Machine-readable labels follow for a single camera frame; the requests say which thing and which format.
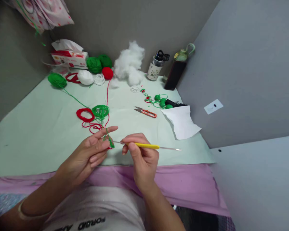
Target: white t-shirt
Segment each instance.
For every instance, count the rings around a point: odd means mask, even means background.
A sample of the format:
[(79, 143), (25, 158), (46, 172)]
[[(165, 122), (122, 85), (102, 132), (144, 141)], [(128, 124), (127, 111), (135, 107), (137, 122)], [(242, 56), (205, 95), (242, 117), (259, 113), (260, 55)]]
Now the white t-shirt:
[(88, 186), (69, 195), (45, 222), (45, 231), (143, 231), (145, 203), (134, 192)]

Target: hand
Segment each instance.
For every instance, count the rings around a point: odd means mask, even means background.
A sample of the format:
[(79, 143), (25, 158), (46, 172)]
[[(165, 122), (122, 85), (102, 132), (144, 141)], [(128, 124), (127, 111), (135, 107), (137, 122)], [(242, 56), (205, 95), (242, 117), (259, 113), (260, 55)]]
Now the hand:
[(143, 195), (148, 194), (155, 186), (154, 177), (159, 153), (155, 149), (139, 148), (135, 143), (150, 144), (142, 133), (131, 134), (121, 140), (128, 143), (123, 146), (122, 154), (129, 150), (134, 162), (134, 180)]
[[(117, 130), (117, 126), (107, 128), (108, 133)], [(109, 141), (101, 139), (106, 135), (106, 129), (89, 136), (76, 148), (76, 150), (61, 164), (55, 177), (65, 181), (71, 186), (80, 185), (107, 157)]]

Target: table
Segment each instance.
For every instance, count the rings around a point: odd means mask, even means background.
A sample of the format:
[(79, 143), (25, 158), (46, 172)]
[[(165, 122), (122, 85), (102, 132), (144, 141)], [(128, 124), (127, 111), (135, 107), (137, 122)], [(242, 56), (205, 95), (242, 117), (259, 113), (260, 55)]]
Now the table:
[[(171, 101), (181, 102), (177, 90), (163, 89), (161, 78), (156, 82), (144, 78), (140, 86), (152, 97), (168, 94)], [(93, 108), (106, 104), (107, 83), (89, 88), (69, 82), (65, 89)], [(200, 133), (186, 140), (176, 140), (173, 126), (161, 109), (144, 102), (142, 93), (132, 93), (125, 81), (120, 82), (119, 88), (109, 89), (108, 99), (108, 125), (119, 126), (111, 133), (113, 140), (120, 141), (128, 134), (142, 132), (152, 144), (182, 149), (159, 150), (159, 166), (214, 162)], [(157, 118), (133, 110), (134, 106), (149, 109)], [(62, 90), (53, 88), (45, 78), (0, 122), (0, 176), (55, 171), (79, 143), (91, 135), (89, 128), (83, 128), (76, 116), (80, 108), (83, 108), (81, 104)], [(115, 144), (102, 165), (132, 165), (131, 156), (122, 156), (121, 150), (122, 145)]]

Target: small green crochet ball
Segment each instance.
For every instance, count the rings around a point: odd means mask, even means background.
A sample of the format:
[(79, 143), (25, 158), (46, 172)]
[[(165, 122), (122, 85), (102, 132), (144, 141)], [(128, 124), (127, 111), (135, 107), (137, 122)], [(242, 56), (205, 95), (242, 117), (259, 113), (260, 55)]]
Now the small green crochet ball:
[(161, 98), (160, 102), (166, 103), (166, 99), (165, 98)]
[(155, 99), (155, 100), (160, 100), (160, 99), (161, 99), (161, 96), (160, 96), (160, 95), (156, 95), (156, 96), (154, 97), (154, 99)]
[(165, 107), (165, 103), (164, 102), (160, 102), (160, 107), (164, 108)]
[(100, 55), (98, 59), (100, 60), (102, 64), (102, 68), (104, 67), (112, 68), (112, 61), (107, 55)]
[(170, 105), (170, 104), (167, 104), (167, 105), (166, 105), (166, 109), (170, 109), (170, 108), (173, 108), (173, 106)]
[(102, 71), (101, 61), (96, 57), (90, 57), (87, 59), (87, 67), (89, 71), (94, 74), (98, 74)]

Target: bottle handle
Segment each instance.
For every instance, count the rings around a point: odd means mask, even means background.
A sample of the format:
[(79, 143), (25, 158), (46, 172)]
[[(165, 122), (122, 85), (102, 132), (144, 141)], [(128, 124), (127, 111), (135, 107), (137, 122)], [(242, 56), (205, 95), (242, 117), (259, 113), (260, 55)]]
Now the bottle handle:
[(191, 52), (188, 54), (188, 56), (190, 56), (194, 51), (195, 51), (195, 45), (192, 43), (187, 44), (186, 46), (186, 51), (188, 51), (188, 47), (191, 46), (193, 49), (191, 50)]

